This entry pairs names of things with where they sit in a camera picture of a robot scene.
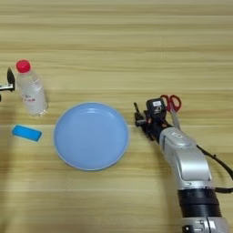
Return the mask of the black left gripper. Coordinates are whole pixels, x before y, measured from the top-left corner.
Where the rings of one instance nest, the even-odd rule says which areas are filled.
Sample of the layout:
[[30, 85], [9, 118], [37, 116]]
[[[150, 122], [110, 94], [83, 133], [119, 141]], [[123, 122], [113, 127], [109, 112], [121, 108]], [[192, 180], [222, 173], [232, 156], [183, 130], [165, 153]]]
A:
[[7, 69], [7, 82], [8, 85], [0, 85], [0, 91], [15, 91], [15, 76], [10, 68]]

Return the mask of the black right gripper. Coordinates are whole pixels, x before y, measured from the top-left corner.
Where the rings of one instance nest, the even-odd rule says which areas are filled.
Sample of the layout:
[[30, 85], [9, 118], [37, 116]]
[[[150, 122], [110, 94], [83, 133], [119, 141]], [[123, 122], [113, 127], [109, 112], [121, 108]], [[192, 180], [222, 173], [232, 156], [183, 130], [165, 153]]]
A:
[[145, 116], [143, 116], [140, 112], [135, 113], [135, 125], [137, 127], [142, 127], [144, 124], [146, 124], [146, 136], [151, 141], [159, 142], [162, 131], [167, 127], [171, 127], [166, 120], [167, 111], [161, 111], [153, 114], [152, 112], [145, 110], [144, 113]]

